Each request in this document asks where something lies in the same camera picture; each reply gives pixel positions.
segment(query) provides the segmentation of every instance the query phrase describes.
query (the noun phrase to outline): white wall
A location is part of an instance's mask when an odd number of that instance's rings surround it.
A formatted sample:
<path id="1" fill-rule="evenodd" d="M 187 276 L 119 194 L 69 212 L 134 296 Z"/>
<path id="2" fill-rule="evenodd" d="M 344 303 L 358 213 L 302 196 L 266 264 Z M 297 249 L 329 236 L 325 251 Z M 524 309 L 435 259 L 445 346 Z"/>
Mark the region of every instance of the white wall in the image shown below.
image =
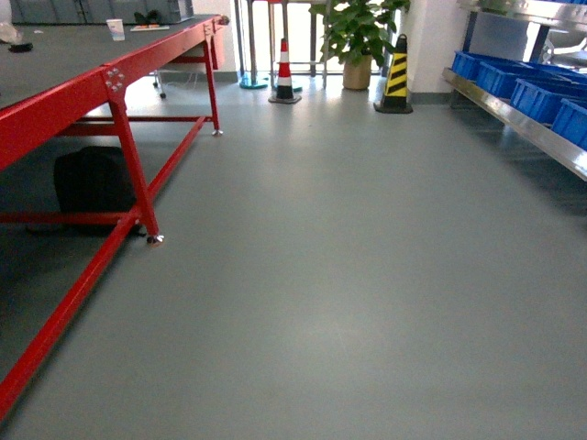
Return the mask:
<path id="1" fill-rule="evenodd" d="M 412 0 L 402 29 L 408 41 L 408 89 L 411 93 L 448 93 L 442 78 L 455 50 L 462 49 L 469 13 L 456 0 Z"/>
<path id="2" fill-rule="evenodd" d="M 237 67 L 237 25 L 233 0 L 194 0 L 195 14 L 221 14 L 230 18 L 230 24 L 224 31 L 225 62 L 221 72 L 236 72 Z"/>

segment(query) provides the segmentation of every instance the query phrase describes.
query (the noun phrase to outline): dark gray tabletop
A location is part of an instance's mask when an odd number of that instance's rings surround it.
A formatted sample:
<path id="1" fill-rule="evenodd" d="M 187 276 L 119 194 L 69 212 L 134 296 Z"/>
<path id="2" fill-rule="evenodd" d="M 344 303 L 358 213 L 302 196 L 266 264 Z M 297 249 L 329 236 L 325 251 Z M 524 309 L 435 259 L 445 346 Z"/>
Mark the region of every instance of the dark gray tabletop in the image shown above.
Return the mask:
<path id="1" fill-rule="evenodd" d="M 13 53 L 0 44 L 0 108 L 8 107 L 75 78 L 96 67 L 138 50 L 214 15 L 194 16 L 169 30 L 130 32 L 126 39 L 113 41 L 104 24 L 80 26 L 18 25 L 24 42 L 33 50 Z"/>

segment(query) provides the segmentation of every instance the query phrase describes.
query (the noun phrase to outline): red workbench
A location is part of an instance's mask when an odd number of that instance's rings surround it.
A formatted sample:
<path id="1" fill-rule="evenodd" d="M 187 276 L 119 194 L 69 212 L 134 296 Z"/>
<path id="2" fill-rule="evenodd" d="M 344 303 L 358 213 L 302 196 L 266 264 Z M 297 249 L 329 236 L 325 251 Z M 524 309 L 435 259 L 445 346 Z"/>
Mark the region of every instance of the red workbench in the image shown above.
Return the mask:
<path id="1" fill-rule="evenodd" d="M 80 278 L 0 383 L 0 422 L 60 338 L 137 224 L 147 228 L 148 241 L 162 241 L 153 200 L 206 122 L 220 135 L 213 69 L 222 60 L 215 36 L 221 16 L 195 16 L 169 30 L 130 32 L 114 42 L 104 26 L 23 26 L 34 49 L 12 53 L 0 46 L 0 171 L 56 136 L 117 136 L 135 188 L 137 203 L 127 213 L 60 214 L 3 213 L 0 223 L 111 224 L 113 232 L 99 248 Z M 183 57 L 202 45 L 204 55 Z M 125 92 L 134 81 L 170 61 L 205 64 L 211 115 L 128 116 Z M 86 117 L 108 104 L 112 117 Z M 192 128 L 149 184 L 141 168 L 130 122 L 190 122 Z"/>

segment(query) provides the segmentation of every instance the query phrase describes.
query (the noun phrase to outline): metal shelf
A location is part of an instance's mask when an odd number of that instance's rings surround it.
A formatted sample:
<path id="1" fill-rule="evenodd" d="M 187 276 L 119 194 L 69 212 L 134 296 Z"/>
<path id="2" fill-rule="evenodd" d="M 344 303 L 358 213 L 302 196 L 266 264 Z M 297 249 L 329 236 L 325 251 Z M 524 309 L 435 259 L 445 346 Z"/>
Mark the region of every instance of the metal shelf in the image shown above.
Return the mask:
<path id="1" fill-rule="evenodd" d="M 553 28 L 587 32 L 587 5 L 538 0 L 457 0 L 457 4 L 471 12 L 486 12 Z"/>
<path id="2" fill-rule="evenodd" d="M 457 91 L 469 98 L 486 112 L 510 126 L 516 133 L 526 138 L 551 158 L 587 181 L 587 151 L 577 147 L 534 119 L 520 113 L 506 101 L 497 98 L 473 82 L 445 68 L 444 79 Z"/>

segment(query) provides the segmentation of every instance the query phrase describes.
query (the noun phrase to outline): traffic cone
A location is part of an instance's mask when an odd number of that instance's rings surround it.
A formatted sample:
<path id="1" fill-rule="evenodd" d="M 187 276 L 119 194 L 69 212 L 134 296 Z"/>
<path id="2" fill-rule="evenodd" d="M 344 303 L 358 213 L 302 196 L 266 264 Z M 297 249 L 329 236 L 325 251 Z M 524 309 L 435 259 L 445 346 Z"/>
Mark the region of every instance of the traffic cone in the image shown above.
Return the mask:
<path id="1" fill-rule="evenodd" d="M 269 98 L 270 103 L 295 104 L 302 96 L 294 96 L 292 87 L 292 72 L 290 71 L 290 56 L 287 53 L 287 40 L 282 38 L 282 56 L 279 61 L 279 76 L 277 77 L 277 93 Z"/>
<path id="2" fill-rule="evenodd" d="M 405 34 L 397 39 L 382 100 L 379 103 L 373 103 L 373 106 L 380 113 L 407 114 L 414 111 L 407 103 L 407 36 Z"/>

